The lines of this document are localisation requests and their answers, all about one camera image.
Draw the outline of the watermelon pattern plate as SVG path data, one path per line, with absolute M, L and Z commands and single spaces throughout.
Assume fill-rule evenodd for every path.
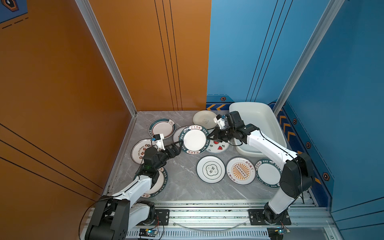
M 229 146 L 230 144 L 226 142 L 210 140 L 209 146 L 207 148 L 207 152 L 210 152 L 213 154 L 219 154 L 226 151 Z

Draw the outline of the green lettered rim plate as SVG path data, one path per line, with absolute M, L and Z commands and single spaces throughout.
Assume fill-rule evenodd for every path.
M 185 128 L 179 136 L 182 151 L 189 155 L 203 153 L 210 145 L 208 135 L 208 130 L 199 125 L 192 125 Z

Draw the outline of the orange sunburst plate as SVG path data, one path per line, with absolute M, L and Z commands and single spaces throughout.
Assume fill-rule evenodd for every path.
M 251 184 L 256 178 L 254 164 L 243 157 L 230 159 L 226 165 L 226 173 L 233 183 L 241 186 Z

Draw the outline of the green clover outline plate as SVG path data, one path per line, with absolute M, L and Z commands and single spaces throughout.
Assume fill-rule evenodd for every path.
M 207 184 L 219 183 L 226 174 L 223 161 L 215 156 L 205 156 L 197 163 L 197 175 Z

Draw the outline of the red chinese characters plate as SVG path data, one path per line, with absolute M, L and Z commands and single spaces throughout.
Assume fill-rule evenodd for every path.
M 174 133 L 174 135 L 173 135 L 173 142 L 174 142 L 177 146 L 180 146 L 180 143 L 179 143 L 179 137 L 180 137 L 182 131 L 183 131 L 184 129 L 186 129 L 186 128 L 188 128 L 188 126 L 179 127 L 179 128 L 175 131 L 175 133 Z

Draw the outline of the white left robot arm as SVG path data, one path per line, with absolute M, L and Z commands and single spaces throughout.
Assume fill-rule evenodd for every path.
M 134 180 L 112 196 L 101 196 L 92 204 L 94 212 L 85 233 L 85 240 L 124 240 L 130 229 L 139 223 L 151 224 L 155 219 L 155 205 L 140 201 L 144 193 L 155 186 L 168 160 L 181 153 L 184 142 L 170 144 L 163 150 L 149 147 Z

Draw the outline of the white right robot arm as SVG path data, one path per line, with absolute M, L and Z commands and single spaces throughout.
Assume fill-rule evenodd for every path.
M 313 162 L 308 154 L 291 151 L 265 135 L 253 124 L 245 125 L 239 112 L 230 112 L 214 118 L 217 125 L 209 134 L 214 141 L 228 142 L 237 139 L 254 147 L 282 170 L 280 189 L 264 206 L 264 219 L 269 225 L 280 224 L 289 206 L 315 182 Z

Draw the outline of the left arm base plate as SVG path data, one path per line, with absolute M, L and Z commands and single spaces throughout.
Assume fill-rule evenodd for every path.
M 168 226 L 170 220 L 170 210 L 169 209 L 160 209 L 155 210 L 155 216 L 153 220 L 146 220 L 139 223 L 139 226 L 156 226 L 160 221 L 160 225 Z

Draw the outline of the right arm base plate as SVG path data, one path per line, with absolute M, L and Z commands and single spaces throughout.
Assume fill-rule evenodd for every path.
M 281 214 L 276 215 L 272 210 L 249 209 L 248 214 L 252 226 L 290 226 L 292 224 L 288 211 L 283 211 Z

